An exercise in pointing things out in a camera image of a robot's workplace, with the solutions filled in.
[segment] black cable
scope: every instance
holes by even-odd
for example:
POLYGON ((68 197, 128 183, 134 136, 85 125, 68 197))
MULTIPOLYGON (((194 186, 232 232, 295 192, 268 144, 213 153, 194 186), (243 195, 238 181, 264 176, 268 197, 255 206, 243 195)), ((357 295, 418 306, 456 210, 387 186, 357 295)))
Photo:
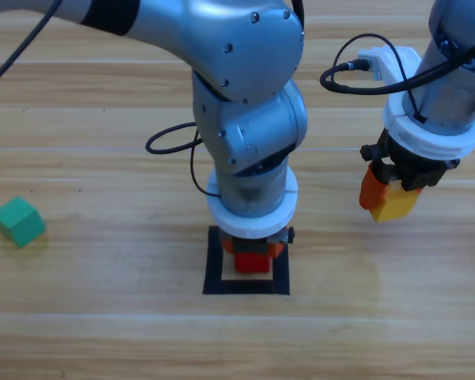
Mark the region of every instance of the black cable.
POLYGON ((16 51, 6 60, 0 67, 0 78, 7 72, 7 70, 14 64, 16 59, 25 51, 25 49, 32 43, 32 41, 39 35, 40 31, 44 29, 46 24, 55 15, 58 8, 62 5, 62 0, 54 0, 53 5, 47 10, 46 14, 40 20, 39 24, 30 32, 26 39, 19 45, 16 51))
MULTIPOLYGON (((334 63, 332 64, 332 68, 336 67, 336 65, 338 64, 338 60, 340 59, 340 56, 343 54, 344 50, 348 47, 348 45, 350 45, 352 42, 354 42, 356 40, 359 40, 361 38, 366 38, 366 37, 378 38, 379 40, 382 40, 387 45, 389 45, 389 48, 393 51, 394 56, 396 57, 397 64, 399 66, 399 70, 401 71, 401 75, 403 76, 403 81, 404 81, 404 83, 408 84, 409 80, 406 78, 405 68, 403 67, 403 62, 401 61, 401 58, 400 58, 399 54, 397 53, 396 48, 384 36, 381 36, 381 35, 376 34, 376 33, 364 33, 364 34, 360 34, 360 35, 355 36, 352 39, 350 39, 345 45, 343 45, 343 47, 340 49, 340 51, 338 51, 338 54, 336 55, 336 58, 334 59, 334 63)), ((331 75, 331 82, 334 82, 334 74, 331 75)), ((417 108, 417 104, 415 102, 415 98, 413 97, 412 90, 408 89, 407 92, 408 92, 408 96, 410 97, 410 101, 412 102, 413 111, 415 112, 414 116, 419 117, 420 112, 419 112, 419 109, 417 108)))
POLYGON ((173 148, 168 148, 168 149, 153 149, 151 147, 151 144, 153 144, 156 140, 161 138, 163 135, 167 135, 168 133, 171 133, 171 132, 174 132, 174 131, 179 131, 180 129, 184 129, 184 128, 187 128, 187 127, 195 127, 195 126, 196 126, 196 123, 192 121, 191 123, 183 123, 183 124, 171 127, 171 128, 167 128, 163 131, 160 131, 156 135, 151 136, 148 139, 148 141, 146 143, 146 150, 151 154, 172 154, 172 153, 181 152, 182 150, 190 149, 192 147, 195 148, 196 146, 203 143, 202 139, 197 139, 193 142, 189 142, 187 144, 175 146, 173 148))
POLYGON ((301 22, 302 30, 304 30, 304 4, 302 0, 292 0, 292 9, 301 22))
POLYGON ((350 70, 348 65, 347 67, 344 65, 339 65, 323 73, 320 77, 320 83, 325 89, 334 93, 344 93, 351 95, 389 95, 391 93, 400 93, 403 91, 408 91, 409 89, 416 89, 434 82, 435 80, 440 79, 441 77, 458 69, 462 64, 467 63, 472 58, 475 58, 475 46, 456 54, 452 59, 448 59, 444 63, 440 63, 429 70, 423 71, 422 73, 411 77, 406 82, 403 81, 393 85, 385 85, 383 87, 374 88, 355 88, 349 87, 347 85, 340 85, 334 81, 328 81, 328 78, 332 77, 335 73, 350 70))
POLYGON ((170 127, 170 128, 167 128, 163 131, 158 132, 156 135, 151 136, 148 139, 148 141, 146 142, 146 150, 148 151, 148 153, 151 153, 151 154, 172 154, 172 153, 181 152, 182 150, 192 149, 192 152, 190 153, 190 174, 192 175, 193 184, 203 194, 205 194, 207 196, 215 196, 215 197, 219 198, 220 195, 211 194, 210 192, 207 192, 206 190, 201 188, 200 185, 199 185, 199 182, 197 182, 197 179, 196 179, 196 173, 195 173, 195 170, 194 170, 193 159, 194 159, 195 152, 196 152, 196 146, 203 143, 203 140, 199 139, 199 131, 196 131, 196 137, 193 139, 192 142, 188 142, 184 145, 179 145, 179 146, 175 146, 173 148, 167 148, 167 149, 153 149, 151 147, 151 144, 153 144, 156 140, 161 138, 163 135, 167 135, 168 133, 171 133, 171 132, 174 132, 174 131, 179 131, 180 129, 185 129, 185 128, 188 128, 188 127, 196 127, 196 123, 193 122, 193 121, 190 122, 190 123, 183 123, 183 124, 175 125, 174 127, 170 127))
MULTIPOLYGON (((196 131, 196 135, 195 137, 193 138, 193 141, 196 142, 197 141, 197 138, 199 137, 199 130, 196 131)), ((192 175, 192 181, 193 181, 193 184, 197 187, 197 189, 202 192, 203 194, 205 194, 206 196, 213 196, 215 198, 220 198, 221 196, 219 194, 213 194, 211 192, 207 192, 206 190, 204 190, 203 188, 200 187, 199 185, 199 182, 197 182, 197 179, 196 179, 196 172, 194 171, 193 169, 193 158, 195 156, 195 153, 196 153, 196 146, 192 146, 192 152, 190 152, 190 174, 192 175)))

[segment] gray robot arm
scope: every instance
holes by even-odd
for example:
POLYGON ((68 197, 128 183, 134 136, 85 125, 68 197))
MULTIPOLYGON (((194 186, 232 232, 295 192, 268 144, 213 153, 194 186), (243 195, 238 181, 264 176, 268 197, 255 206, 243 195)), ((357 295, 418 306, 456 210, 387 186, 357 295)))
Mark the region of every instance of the gray robot arm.
MULTIPOLYGON (((51 3, 0 0, 0 11, 51 3)), ((64 0, 56 16, 165 49, 232 102, 280 91, 302 55, 302 26, 281 0, 64 0)))
MULTIPOLYGON (((423 58, 411 48, 399 48, 409 81, 403 82, 399 75, 390 47, 374 47, 360 51, 359 59, 343 64, 341 70, 362 65, 362 70, 379 74, 375 78, 383 79, 386 87, 333 87, 343 93, 389 94, 377 144, 361 149, 370 166, 360 203, 376 221, 406 216, 421 189, 436 186, 475 148, 475 0, 436 0, 429 29, 432 40, 423 58), (382 161, 386 157, 393 165, 382 161), (402 189, 391 186, 395 181, 401 182, 402 189), (387 203, 387 194, 397 202, 387 203)), ((323 86, 331 70, 339 69, 322 75, 323 86)))
MULTIPOLYGON (((51 4, 0 0, 0 12, 45 13, 51 4)), ((282 0, 63 0, 56 16, 183 59, 193 69, 194 116, 226 209, 258 218, 282 203, 288 154, 307 129, 292 80, 304 32, 282 0)))

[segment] wood grain surface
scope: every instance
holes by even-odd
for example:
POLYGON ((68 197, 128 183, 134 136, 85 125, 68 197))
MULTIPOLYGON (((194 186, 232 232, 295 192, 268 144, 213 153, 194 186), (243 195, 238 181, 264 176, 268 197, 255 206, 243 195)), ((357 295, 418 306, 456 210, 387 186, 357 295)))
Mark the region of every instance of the wood grain surface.
MULTIPOLYGON (((0 380, 475 380, 475 152, 408 218, 375 225, 359 147, 385 98, 318 83, 361 32, 423 54, 432 2, 305 3, 290 297, 202 295, 211 217, 188 153, 143 149, 192 120, 183 62, 53 20, 0 81, 0 206, 23 196, 48 228, 22 250, 0 234, 0 380)), ((0 14, 0 64, 39 19, 0 14)), ((196 161, 203 181, 211 160, 196 161)))

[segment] black tape square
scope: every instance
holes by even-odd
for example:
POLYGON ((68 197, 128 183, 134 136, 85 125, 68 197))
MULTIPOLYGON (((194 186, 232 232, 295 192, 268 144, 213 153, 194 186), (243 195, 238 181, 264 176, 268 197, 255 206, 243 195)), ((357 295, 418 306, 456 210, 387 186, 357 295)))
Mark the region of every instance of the black tape square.
POLYGON ((272 261, 272 279, 222 279, 223 248, 219 228, 210 226, 207 235, 205 295, 290 295, 288 245, 272 261))

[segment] yellow block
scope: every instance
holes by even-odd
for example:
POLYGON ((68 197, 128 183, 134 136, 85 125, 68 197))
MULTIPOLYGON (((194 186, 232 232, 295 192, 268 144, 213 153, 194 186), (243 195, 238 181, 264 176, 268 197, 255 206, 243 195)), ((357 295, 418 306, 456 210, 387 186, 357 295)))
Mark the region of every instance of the yellow block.
POLYGON ((413 209, 418 198, 417 191, 406 192, 400 181, 391 182, 387 185, 385 199, 370 210, 371 216, 376 223, 404 218, 413 209))

